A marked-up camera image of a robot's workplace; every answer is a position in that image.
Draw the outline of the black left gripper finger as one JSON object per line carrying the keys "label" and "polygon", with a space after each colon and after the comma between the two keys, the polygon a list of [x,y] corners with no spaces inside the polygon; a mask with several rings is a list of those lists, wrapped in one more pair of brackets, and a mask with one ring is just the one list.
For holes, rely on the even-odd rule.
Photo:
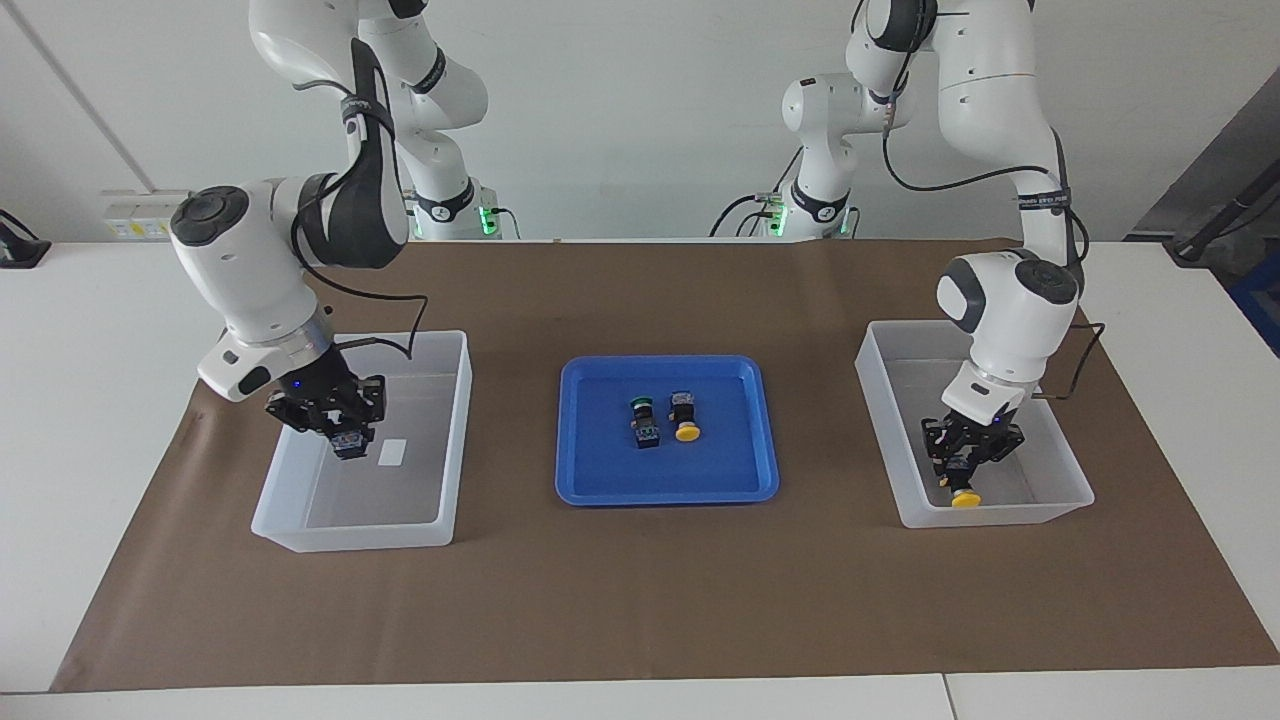
{"label": "black left gripper finger", "polygon": [[1001,462],[1025,442],[1019,425],[978,427],[975,442],[975,468],[988,462]]}
{"label": "black left gripper finger", "polygon": [[957,488],[963,474],[963,432],[951,418],[925,418],[922,432],[940,487]]}

